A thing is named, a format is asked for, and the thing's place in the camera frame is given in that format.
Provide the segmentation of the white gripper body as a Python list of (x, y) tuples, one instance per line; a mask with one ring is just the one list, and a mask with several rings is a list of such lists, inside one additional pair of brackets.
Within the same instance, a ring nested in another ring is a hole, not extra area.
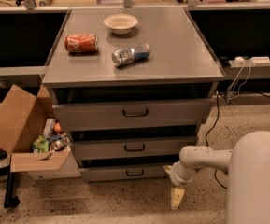
[(184, 166), (180, 161), (172, 165), (169, 174), (172, 183), (177, 187), (187, 187), (195, 175), (196, 171), (193, 168)]

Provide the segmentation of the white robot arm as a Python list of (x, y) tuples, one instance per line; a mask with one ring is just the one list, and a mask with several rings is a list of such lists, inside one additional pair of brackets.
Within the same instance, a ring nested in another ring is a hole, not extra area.
[(171, 207), (179, 207), (185, 189), (203, 168), (228, 174), (226, 224), (270, 224), (270, 132), (248, 133), (232, 149), (186, 146), (179, 161), (165, 165), (174, 187)]

